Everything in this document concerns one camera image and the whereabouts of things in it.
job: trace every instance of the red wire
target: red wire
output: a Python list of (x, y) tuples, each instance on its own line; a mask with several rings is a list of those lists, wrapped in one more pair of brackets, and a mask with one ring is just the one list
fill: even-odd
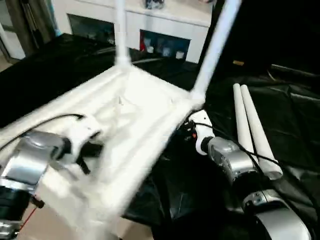
[(26, 223), (29, 221), (29, 219), (31, 218), (32, 214), (34, 214), (34, 212), (37, 210), (37, 207), (35, 207), (32, 212), (29, 214), (29, 216), (26, 218), (26, 220), (24, 221), (24, 223), (22, 224), (22, 226), (20, 227), (20, 231), (22, 230), (22, 228), (26, 225)]

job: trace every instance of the white tube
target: white tube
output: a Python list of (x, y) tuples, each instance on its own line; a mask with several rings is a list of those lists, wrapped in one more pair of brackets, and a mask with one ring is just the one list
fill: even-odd
[[(261, 156), (278, 162), (275, 160), (275, 157), (271, 151), (254, 102), (252, 101), (250, 92), (246, 85), (241, 86), (241, 93), (256, 152)], [(259, 157), (259, 165), (265, 175), (267, 175), (271, 180), (278, 179), (283, 175), (281, 168), (271, 161)]]
[(116, 64), (121, 66), (127, 66), (130, 63), (130, 57), (126, 45), (126, 11), (125, 11), (125, 0), (115, 1), (116, 11)]
[(207, 49), (196, 82), (191, 91), (193, 99), (205, 99), (210, 80), (224, 49), (229, 32), (237, 16), (241, 0), (226, 0)]
[[(253, 153), (254, 145), (251, 140), (251, 133), (246, 115), (246, 109), (242, 98), (240, 85), (238, 83), (233, 85), (233, 96), (238, 142), (244, 147), (244, 149)], [(255, 156), (253, 156), (253, 158), (256, 163), (259, 164), (258, 159)]]

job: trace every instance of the shelf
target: shelf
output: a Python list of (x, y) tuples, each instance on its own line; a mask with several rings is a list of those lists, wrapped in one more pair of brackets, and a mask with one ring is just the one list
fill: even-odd
[[(113, 0), (77, 0), (100, 6), (114, 8)], [(168, 19), (176, 22), (209, 27), (213, 3), (199, 0), (165, 0), (163, 9), (145, 9), (143, 0), (126, 0), (125, 10), (128, 12)]]

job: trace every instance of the white cabinet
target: white cabinet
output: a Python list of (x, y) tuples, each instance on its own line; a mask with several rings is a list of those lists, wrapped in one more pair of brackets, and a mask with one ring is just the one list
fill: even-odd
[[(165, 0), (163, 9), (148, 10), (142, 0), (126, 0), (127, 46), (140, 49), (141, 30), (190, 40), (188, 62), (197, 63), (211, 23), (213, 4)], [(114, 0), (52, 0), (61, 33), (72, 34), (68, 14), (114, 23)]]

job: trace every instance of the table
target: table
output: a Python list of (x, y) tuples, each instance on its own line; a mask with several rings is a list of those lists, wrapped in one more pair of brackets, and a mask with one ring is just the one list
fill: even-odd
[[(111, 45), (63, 34), (1, 72), (0, 100), (4, 110), (0, 126), (110, 68), (114, 53)], [(136, 50), (130, 54), (133, 62), (155, 57)], [(176, 59), (139, 61), (136, 65), (186, 90), (191, 89), (197, 77), (196, 64)], [(308, 86), (274, 82), (239, 66), (215, 74), (204, 108), (212, 123), (233, 137), (237, 134), (234, 83), (249, 86), (275, 158), (295, 166), (290, 169), (320, 201), (320, 95)], [(252, 229), (244, 217), (226, 208), (226, 196), (233, 199), (228, 183), (214, 163), (199, 156), (184, 137), (182, 131), (177, 131), (124, 217), (151, 226), (155, 239), (168, 239), (168, 235), (181, 239), (193, 234), (199, 239), (248, 239)], [(315, 211), (291, 179), (284, 176), (277, 185), (314, 225)]]

